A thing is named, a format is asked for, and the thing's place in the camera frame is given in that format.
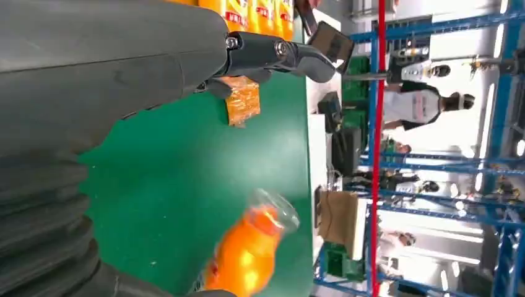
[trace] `white shirt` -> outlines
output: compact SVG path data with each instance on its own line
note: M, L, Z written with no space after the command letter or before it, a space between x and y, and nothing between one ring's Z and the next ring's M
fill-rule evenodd
M383 121L404 120L426 124L439 110L439 96L430 90L397 93L384 92Z
M430 69L432 69L430 60L408 65L401 70L401 79L413 82L428 82L428 79L431 77Z
M383 269L383 272L389 276L401 276L402 272L393 269L388 265L388 261L385 262L385 258L399 257L399 251L404 247L403 243L399 240L399 235L392 232L385 232L379 239L379 246L377 249L376 259L377 264Z
M415 183L400 183L396 186L396 192L417 194L417 186L415 185Z

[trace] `red pole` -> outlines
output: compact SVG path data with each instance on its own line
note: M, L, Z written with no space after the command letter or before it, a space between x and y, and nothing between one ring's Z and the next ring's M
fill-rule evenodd
M379 70L386 68L384 54L386 52L385 25L384 25L384 8L385 0L378 0L378 43L379 43ZM373 166L372 166L372 209L371 209L371 273L372 273L372 297L379 296L379 282L377 277L377 234L378 234L378 217L377 203L379 200L379 168L380 168L380 148L381 148L381 130L383 127L383 96L384 81L378 82L377 112L376 112L376 129L374 130L374 147L373 147Z

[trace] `orange juice bottle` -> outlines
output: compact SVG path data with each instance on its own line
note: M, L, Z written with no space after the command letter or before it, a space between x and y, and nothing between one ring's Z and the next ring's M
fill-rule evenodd
M293 0L275 0L275 31L278 37L291 41L293 34Z
M295 209L281 196L257 190L254 201L215 249L200 279L200 290L226 290L250 297L268 284L283 235L295 231Z
M166 0L168 2L174 2L174 3L180 3L180 4L186 4L186 5L195 5L197 6L199 4L199 0Z
M247 31L248 0L198 0L199 6L211 9L220 14L226 21L228 29Z
M248 0L248 31L273 35L275 0Z

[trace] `green table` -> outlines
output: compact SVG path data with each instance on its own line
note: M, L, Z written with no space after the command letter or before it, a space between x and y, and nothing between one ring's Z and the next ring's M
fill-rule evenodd
M277 253L262 296L307 296L312 284L305 79L275 74L261 115L227 126L224 102L194 95L114 127L82 157L102 257L175 294L186 293L215 243L262 187L297 208L299 230Z

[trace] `robotic arm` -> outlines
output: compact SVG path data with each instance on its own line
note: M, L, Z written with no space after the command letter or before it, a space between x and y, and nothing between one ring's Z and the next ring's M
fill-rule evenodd
M312 47L229 33L198 7L0 1L0 295L170 296L100 261L77 156L119 119L260 69L335 73Z

